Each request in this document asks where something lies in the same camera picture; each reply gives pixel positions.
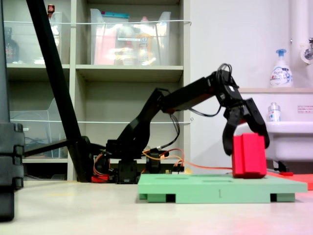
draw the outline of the white floor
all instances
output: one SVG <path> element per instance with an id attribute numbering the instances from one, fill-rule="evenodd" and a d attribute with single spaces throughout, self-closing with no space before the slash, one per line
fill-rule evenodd
<path id="1" fill-rule="evenodd" d="M 313 191 L 295 203 L 147 204 L 137 185 L 25 182 L 0 235 L 313 235 Z"/>

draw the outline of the red mat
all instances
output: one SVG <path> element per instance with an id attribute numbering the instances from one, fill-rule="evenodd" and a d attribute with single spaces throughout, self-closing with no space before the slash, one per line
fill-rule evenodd
<path id="1" fill-rule="evenodd" d="M 268 172 L 268 175 L 284 178 L 288 180 L 294 180 L 298 182 L 303 182 L 308 184 L 308 190 L 313 190 L 313 174 L 299 174 L 299 175 L 292 175 L 292 176 L 284 176 L 272 172 Z"/>

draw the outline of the shelf board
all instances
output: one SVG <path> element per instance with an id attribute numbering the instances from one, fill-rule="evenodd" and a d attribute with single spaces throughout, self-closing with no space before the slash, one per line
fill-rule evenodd
<path id="1" fill-rule="evenodd" d="M 23 163 L 67 163 L 67 158 L 23 158 Z"/>
<path id="2" fill-rule="evenodd" d="M 114 5 L 178 5 L 180 0 L 87 0 L 89 4 Z"/>
<path id="3" fill-rule="evenodd" d="M 296 88 L 296 87 L 280 87 L 280 88 L 239 88 L 240 93 L 313 93 L 313 88 Z"/>
<path id="4" fill-rule="evenodd" d="M 146 164 L 146 159 L 135 159 L 138 164 Z M 118 164 L 119 159 L 110 159 L 111 164 Z M 178 159 L 164 159 L 161 164 L 175 164 Z"/>
<path id="5" fill-rule="evenodd" d="M 69 81 L 69 65 L 62 65 L 66 81 Z M 45 65 L 7 64 L 9 81 L 48 81 Z"/>
<path id="6" fill-rule="evenodd" d="M 87 81 L 97 82 L 178 82 L 183 66 L 76 65 Z"/>

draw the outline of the sink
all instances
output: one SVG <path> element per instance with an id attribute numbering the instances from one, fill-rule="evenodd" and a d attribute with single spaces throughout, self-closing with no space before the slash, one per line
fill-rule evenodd
<path id="1" fill-rule="evenodd" d="M 267 159 L 290 162 L 313 162 L 313 122 L 266 122 L 270 144 Z M 247 123 L 237 127 L 235 135 L 251 133 Z"/>

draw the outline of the green board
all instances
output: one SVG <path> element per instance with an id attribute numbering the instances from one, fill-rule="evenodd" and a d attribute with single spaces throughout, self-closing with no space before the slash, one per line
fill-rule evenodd
<path id="1" fill-rule="evenodd" d="M 142 174 L 139 199 L 176 203 L 294 202 L 307 184 L 273 176 L 234 179 L 232 175 Z"/>

